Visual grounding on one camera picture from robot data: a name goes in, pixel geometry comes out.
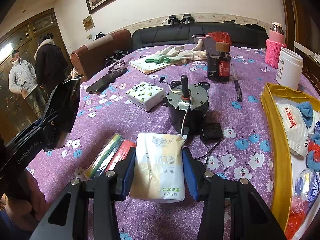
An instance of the blue gripper pad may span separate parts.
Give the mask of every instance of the blue gripper pad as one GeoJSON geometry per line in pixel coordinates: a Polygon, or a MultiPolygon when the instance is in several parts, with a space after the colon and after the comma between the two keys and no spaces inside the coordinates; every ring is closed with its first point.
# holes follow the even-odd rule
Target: blue gripper pad
{"type": "Polygon", "coordinates": [[[122,181],[122,191],[121,196],[123,199],[129,195],[132,181],[133,181],[133,173],[134,173],[134,164],[136,161],[136,149],[134,148],[134,154],[131,155],[131,159],[129,161],[128,169],[124,175],[124,179],[122,181]]]}
{"type": "Polygon", "coordinates": [[[182,149],[182,162],[183,162],[183,173],[184,177],[186,178],[186,182],[188,184],[190,195],[193,197],[195,201],[199,199],[199,192],[197,186],[197,178],[196,173],[194,170],[194,165],[192,162],[195,160],[193,159],[189,148],[184,147],[182,149]]]}

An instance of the red plastic wrapper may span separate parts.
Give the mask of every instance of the red plastic wrapper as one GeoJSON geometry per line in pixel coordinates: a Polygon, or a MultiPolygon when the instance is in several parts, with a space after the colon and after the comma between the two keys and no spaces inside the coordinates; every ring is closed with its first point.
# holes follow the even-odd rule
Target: red plastic wrapper
{"type": "Polygon", "coordinates": [[[310,140],[308,151],[314,151],[315,153],[313,154],[313,159],[315,160],[315,162],[320,162],[320,145],[314,143],[313,140],[310,140]]]}
{"type": "Polygon", "coordinates": [[[207,35],[214,38],[216,42],[226,42],[226,43],[229,43],[231,46],[230,35],[226,32],[213,32],[213,33],[208,33],[207,35]]]}
{"type": "Polygon", "coordinates": [[[136,144],[131,141],[124,140],[120,148],[113,156],[111,162],[106,167],[105,171],[113,170],[118,161],[124,160],[127,157],[130,147],[136,147],[136,144]]]}
{"type": "Polygon", "coordinates": [[[289,220],[285,229],[285,236],[288,240],[292,239],[294,234],[300,228],[302,222],[304,221],[307,215],[308,207],[308,201],[302,201],[300,198],[295,196],[292,197],[289,220]]]}

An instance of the woman in black coat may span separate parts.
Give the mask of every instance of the woman in black coat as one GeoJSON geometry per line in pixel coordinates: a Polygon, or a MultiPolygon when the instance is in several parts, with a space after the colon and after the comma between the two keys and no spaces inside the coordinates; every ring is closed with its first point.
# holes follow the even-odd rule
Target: woman in black coat
{"type": "Polygon", "coordinates": [[[61,49],[53,42],[52,33],[39,38],[35,60],[36,81],[50,96],[55,87],[65,80],[64,69],[68,66],[61,49]]]}

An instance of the floral tablecloth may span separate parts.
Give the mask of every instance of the floral tablecloth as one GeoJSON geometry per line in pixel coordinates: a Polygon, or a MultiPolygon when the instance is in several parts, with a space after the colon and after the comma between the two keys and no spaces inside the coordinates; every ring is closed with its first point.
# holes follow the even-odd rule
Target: floral tablecloth
{"type": "MultiPolygon", "coordinates": [[[[150,55],[165,46],[139,49],[123,58],[125,61],[150,55]]],[[[52,202],[64,186],[82,173],[95,159],[102,145],[114,133],[136,142],[138,133],[171,133],[173,129],[167,107],[158,105],[148,113],[129,102],[125,92],[140,82],[148,82],[168,91],[159,78],[179,80],[187,75],[189,83],[209,82],[209,111],[207,119],[220,122],[224,140],[209,158],[208,169],[221,177],[238,180],[248,178],[268,206],[273,193],[273,155],[268,125],[260,102],[266,82],[276,83],[276,70],[264,62],[263,53],[249,48],[230,47],[231,63],[237,71],[243,102],[236,101],[233,81],[214,83],[207,79],[207,62],[195,61],[166,67],[145,75],[128,66],[128,72],[116,79],[101,95],[85,89],[108,73],[104,69],[81,85],[78,116],[67,145],[58,150],[40,152],[28,170],[39,182],[46,200],[52,202]]],[[[301,75],[299,89],[320,99],[310,82],[301,75]]],[[[194,157],[205,154],[206,148],[196,136],[185,144],[194,157]]],[[[186,187],[183,202],[156,204],[131,199],[116,203],[117,219],[123,239],[196,239],[203,203],[196,203],[186,187]]],[[[90,203],[89,239],[92,233],[92,203],[90,203]]],[[[225,209],[225,238],[230,236],[230,209],[225,209]]]]}

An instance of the power adapter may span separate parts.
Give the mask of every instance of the power adapter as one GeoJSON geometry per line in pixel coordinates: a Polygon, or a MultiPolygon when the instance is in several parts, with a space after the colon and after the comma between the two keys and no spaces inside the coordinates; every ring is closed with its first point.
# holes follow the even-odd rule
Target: power adapter
{"type": "Polygon", "coordinates": [[[205,140],[221,140],[223,138],[222,129],[219,122],[203,123],[200,129],[200,139],[205,140]]]}

